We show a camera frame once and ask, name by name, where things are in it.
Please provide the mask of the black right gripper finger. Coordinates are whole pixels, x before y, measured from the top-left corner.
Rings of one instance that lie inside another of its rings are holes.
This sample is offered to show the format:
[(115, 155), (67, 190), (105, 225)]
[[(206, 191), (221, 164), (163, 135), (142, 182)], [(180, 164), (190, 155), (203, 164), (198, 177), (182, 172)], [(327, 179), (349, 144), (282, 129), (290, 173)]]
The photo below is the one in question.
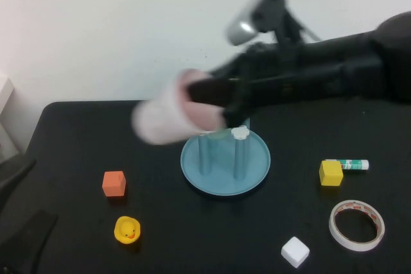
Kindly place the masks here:
[(207, 78), (187, 87), (191, 101), (218, 107), (228, 106), (234, 98), (238, 82), (224, 78)]
[(226, 127), (241, 126), (254, 112), (250, 101), (231, 102), (223, 108), (223, 118)]

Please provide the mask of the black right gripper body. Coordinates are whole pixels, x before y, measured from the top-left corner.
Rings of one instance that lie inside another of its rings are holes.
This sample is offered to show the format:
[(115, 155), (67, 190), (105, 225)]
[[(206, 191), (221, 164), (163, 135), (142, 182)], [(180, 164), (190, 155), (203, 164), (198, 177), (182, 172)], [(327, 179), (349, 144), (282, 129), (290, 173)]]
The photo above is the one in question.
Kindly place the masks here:
[(238, 82), (235, 101), (250, 101), (255, 109), (308, 99), (308, 77), (302, 60), (307, 44), (290, 54), (280, 44), (256, 43), (211, 71), (211, 78)]

